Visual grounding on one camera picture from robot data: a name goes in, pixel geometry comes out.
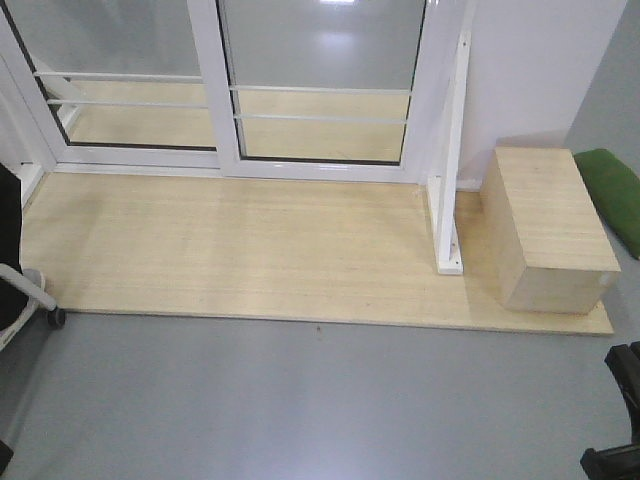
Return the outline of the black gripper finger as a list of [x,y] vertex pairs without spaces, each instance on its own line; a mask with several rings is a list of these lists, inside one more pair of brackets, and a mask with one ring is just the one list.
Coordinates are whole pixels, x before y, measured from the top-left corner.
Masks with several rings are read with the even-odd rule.
[[580,465],[589,479],[638,479],[639,445],[599,451],[589,448],[583,453]]
[[631,423],[631,435],[639,435],[639,342],[616,345],[607,353],[610,369],[623,396]]
[[10,461],[12,460],[14,451],[4,441],[0,441],[0,475],[3,475]]

